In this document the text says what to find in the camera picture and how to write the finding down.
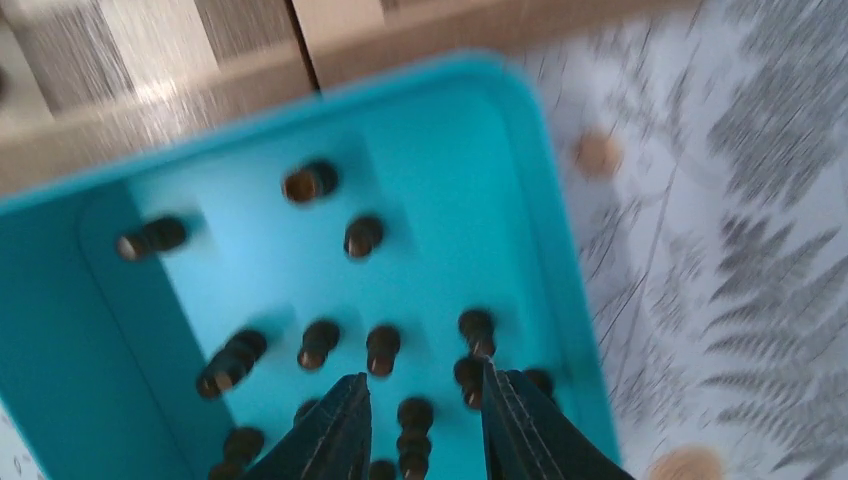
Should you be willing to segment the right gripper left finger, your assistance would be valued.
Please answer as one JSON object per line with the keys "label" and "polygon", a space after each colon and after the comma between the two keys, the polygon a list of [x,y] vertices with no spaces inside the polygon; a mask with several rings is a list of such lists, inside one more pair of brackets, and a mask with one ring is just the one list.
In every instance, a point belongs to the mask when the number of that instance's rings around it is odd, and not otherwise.
{"label": "right gripper left finger", "polygon": [[366,479],[372,445],[367,375],[342,376],[260,461],[249,480]]}

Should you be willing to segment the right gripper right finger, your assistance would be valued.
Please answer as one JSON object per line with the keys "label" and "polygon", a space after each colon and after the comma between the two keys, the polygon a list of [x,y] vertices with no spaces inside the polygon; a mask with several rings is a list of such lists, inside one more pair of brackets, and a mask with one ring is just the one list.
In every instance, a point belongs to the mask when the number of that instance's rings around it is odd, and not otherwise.
{"label": "right gripper right finger", "polygon": [[518,370],[482,362],[482,433],[489,479],[628,480]]}

